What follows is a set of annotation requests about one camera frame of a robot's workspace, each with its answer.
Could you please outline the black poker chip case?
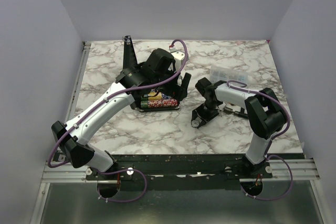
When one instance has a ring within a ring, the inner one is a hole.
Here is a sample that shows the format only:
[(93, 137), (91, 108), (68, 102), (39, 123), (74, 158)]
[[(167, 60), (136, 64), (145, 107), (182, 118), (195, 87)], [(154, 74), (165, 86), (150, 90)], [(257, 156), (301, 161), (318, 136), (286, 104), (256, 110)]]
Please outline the black poker chip case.
[[(131, 36), (124, 36), (123, 41), (123, 68), (117, 76), (116, 82), (121, 83), (125, 88), (139, 87), (145, 82), (145, 78), (140, 74), (141, 62), (137, 61)], [(151, 90), (136, 90), (132, 91), (131, 94), (134, 97), (131, 108), (134, 110), (154, 112), (179, 109), (180, 101), (178, 98), (166, 95), (159, 87), (155, 87)]]

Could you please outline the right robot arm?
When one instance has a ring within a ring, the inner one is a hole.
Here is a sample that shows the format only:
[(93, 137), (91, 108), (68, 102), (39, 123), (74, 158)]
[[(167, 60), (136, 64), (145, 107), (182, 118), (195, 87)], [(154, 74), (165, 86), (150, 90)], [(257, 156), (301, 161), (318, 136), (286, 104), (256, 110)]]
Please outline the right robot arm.
[(236, 81), (211, 83), (207, 78), (198, 80), (197, 91), (205, 98), (192, 111), (191, 126), (200, 128), (219, 115), (219, 105), (231, 103), (240, 107), (253, 131), (250, 146), (242, 158), (241, 171), (249, 178), (260, 172), (273, 140), (283, 135), (290, 126), (290, 116), (271, 88), (260, 91), (247, 89), (247, 84)]

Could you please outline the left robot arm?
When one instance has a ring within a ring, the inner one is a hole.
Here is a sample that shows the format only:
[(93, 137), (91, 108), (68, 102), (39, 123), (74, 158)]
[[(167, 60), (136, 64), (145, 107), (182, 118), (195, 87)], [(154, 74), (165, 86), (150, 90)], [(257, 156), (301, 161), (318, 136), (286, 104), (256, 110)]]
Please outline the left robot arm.
[(141, 63), (125, 52), (123, 69), (107, 91), (75, 118), (66, 123), (56, 121), (51, 126), (65, 162), (74, 168), (95, 168), (104, 179), (112, 179), (117, 171), (113, 157), (91, 146), (91, 138), (115, 114), (155, 88), (180, 101), (186, 98), (191, 75), (186, 73), (181, 84), (177, 81), (187, 61), (188, 53), (173, 47), (170, 51), (155, 49)]

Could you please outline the white poker chip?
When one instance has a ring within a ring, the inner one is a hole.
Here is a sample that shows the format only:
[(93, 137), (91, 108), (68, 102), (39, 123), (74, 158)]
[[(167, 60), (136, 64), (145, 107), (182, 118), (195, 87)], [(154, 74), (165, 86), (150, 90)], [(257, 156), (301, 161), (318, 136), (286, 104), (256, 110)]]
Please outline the white poker chip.
[(198, 126), (199, 126), (199, 121), (197, 121), (197, 120), (193, 120), (193, 121), (191, 122), (191, 126), (194, 127), (194, 128), (198, 128)]

